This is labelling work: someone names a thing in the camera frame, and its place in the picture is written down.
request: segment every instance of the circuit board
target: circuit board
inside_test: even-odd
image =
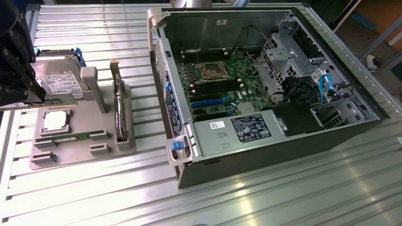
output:
[[[256,112],[264,106],[265,91],[244,52],[233,51],[221,61],[176,67],[193,121]],[[210,88],[196,90],[197,85]]]

